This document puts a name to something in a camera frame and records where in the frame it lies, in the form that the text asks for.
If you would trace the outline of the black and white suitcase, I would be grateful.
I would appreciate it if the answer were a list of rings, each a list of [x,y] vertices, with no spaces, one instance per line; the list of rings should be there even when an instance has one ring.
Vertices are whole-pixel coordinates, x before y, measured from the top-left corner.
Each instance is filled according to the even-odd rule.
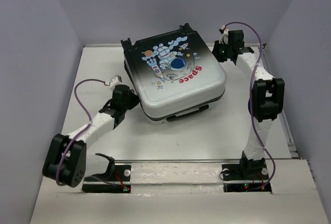
[[[225,93],[225,70],[188,23],[135,42],[121,40],[121,45],[125,70],[154,123],[203,112]]]

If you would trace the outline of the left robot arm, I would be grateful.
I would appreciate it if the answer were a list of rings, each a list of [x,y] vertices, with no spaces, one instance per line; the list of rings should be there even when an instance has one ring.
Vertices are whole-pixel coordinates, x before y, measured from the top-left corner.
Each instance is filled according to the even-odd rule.
[[[42,168],[42,175],[53,179],[59,186],[77,187],[85,176],[98,175],[109,180],[114,175],[114,159],[98,153],[107,162],[98,165],[95,173],[88,163],[87,150],[102,136],[114,130],[125,118],[127,111],[139,104],[139,97],[128,86],[115,86],[112,98],[94,116],[88,115],[89,121],[81,128],[69,134],[56,134]]]

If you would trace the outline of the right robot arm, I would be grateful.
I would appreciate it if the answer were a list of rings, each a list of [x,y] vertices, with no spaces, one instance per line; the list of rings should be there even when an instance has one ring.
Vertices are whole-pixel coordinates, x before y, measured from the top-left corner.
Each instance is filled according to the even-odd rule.
[[[225,26],[220,29],[221,38],[215,41],[212,50],[219,62],[230,60],[249,79],[248,111],[251,129],[248,142],[239,163],[222,166],[220,178],[226,182],[268,178],[265,144],[269,130],[283,110],[285,82],[275,78],[261,65],[252,48],[245,46],[244,32],[231,31]]]

